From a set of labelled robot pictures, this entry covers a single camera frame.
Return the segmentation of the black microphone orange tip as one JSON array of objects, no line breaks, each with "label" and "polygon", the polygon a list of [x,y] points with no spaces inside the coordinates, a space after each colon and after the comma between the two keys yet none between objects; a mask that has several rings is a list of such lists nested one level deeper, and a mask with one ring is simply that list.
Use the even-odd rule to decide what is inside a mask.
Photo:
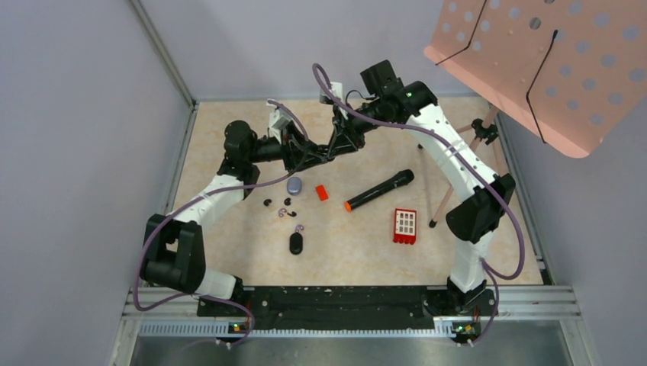
[{"label": "black microphone orange tip", "polygon": [[396,188],[409,185],[414,180],[414,178],[415,178],[415,175],[413,171],[410,169],[399,171],[393,177],[347,200],[344,203],[344,208],[348,212],[351,212],[367,204],[368,202],[371,202],[377,199],[378,197],[381,197],[384,194],[387,194],[388,192],[393,191]]}]

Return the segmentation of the lavender earbud charging case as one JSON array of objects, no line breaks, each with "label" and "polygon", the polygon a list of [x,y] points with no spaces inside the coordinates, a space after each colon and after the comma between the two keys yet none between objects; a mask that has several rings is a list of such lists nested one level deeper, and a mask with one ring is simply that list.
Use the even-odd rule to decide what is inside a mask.
[{"label": "lavender earbud charging case", "polygon": [[287,180],[286,191],[291,196],[299,195],[301,193],[302,189],[303,189],[303,182],[299,177],[291,176]]}]

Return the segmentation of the pink perforated music stand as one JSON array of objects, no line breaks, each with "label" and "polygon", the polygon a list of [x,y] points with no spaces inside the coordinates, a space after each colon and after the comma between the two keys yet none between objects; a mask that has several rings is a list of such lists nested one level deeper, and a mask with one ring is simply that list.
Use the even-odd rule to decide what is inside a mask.
[{"label": "pink perforated music stand", "polygon": [[582,159],[646,97],[646,3],[446,1],[424,53]]}]

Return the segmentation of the small red block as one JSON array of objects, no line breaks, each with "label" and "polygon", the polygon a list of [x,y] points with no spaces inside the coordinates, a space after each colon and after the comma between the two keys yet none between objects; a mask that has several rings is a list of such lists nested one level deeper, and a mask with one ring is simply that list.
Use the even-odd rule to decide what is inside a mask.
[{"label": "small red block", "polygon": [[320,201],[327,201],[329,199],[329,194],[323,185],[318,185],[315,191]]}]

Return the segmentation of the black earbud with purple hook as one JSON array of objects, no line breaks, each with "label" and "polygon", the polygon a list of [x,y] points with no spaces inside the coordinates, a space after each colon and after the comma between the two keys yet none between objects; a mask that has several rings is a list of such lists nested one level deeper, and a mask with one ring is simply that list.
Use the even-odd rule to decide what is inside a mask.
[{"label": "black earbud with purple hook", "polygon": [[288,211],[286,208],[281,208],[278,210],[278,216],[279,217],[296,217],[297,213],[295,211]]}]

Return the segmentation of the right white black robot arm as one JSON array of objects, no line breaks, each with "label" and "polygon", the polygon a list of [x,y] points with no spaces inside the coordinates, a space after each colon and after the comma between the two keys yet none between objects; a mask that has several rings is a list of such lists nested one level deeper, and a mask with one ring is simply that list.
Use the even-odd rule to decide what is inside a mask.
[{"label": "right white black robot arm", "polygon": [[446,223],[457,240],[448,278],[447,303],[457,314],[478,305],[487,284],[484,260],[501,217],[512,217],[509,203],[516,183],[499,175],[477,157],[445,116],[437,97],[420,81],[405,85],[384,60],[361,74],[373,101],[354,110],[343,101],[323,67],[313,64],[320,90],[351,120],[406,130],[445,175],[460,203],[447,213]]}]

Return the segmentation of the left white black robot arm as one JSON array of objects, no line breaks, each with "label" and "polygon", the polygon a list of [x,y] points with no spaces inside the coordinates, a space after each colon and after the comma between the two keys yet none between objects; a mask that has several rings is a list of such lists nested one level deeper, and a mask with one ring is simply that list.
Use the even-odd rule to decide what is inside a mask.
[{"label": "left white black robot arm", "polygon": [[295,120],[275,136],[260,137],[243,120],[224,130],[224,159],[216,175],[187,204],[164,216],[154,214],[146,224],[143,259],[138,277],[188,295],[215,297],[227,315],[243,309],[241,280],[209,269],[204,235],[230,208],[244,201],[258,181],[258,163],[282,161],[288,175],[330,161],[330,147],[307,140]]}]

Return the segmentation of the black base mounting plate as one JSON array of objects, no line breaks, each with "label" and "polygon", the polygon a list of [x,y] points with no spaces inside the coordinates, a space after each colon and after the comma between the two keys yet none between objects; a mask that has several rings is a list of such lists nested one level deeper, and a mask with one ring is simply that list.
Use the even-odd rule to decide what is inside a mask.
[{"label": "black base mounting plate", "polygon": [[497,313],[494,291],[461,295],[445,286],[257,286],[230,304],[202,297],[200,317],[229,319],[228,332],[261,335],[385,336],[436,332],[456,343],[476,339],[481,322]]}]

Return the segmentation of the black earbud charging case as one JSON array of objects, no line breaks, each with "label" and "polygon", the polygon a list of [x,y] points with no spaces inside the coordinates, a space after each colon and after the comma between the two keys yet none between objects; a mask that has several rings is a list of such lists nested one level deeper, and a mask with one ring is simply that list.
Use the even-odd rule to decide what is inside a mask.
[{"label": "black earbud charging case", "polygon": [[299,232],[294,232],[289,238],[289,252],[292,255],[300,255],[304,248],[304,239]]}]

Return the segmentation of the red white toy block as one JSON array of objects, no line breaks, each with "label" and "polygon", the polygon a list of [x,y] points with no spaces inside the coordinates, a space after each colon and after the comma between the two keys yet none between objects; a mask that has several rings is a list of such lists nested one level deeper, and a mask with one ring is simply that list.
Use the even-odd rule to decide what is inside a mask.
[{"label": "red white toy block", "polygon": [[417,212],[415,210],[396,208],[394,210],[394,231],[392,242],[414,245],[417,241]]}]

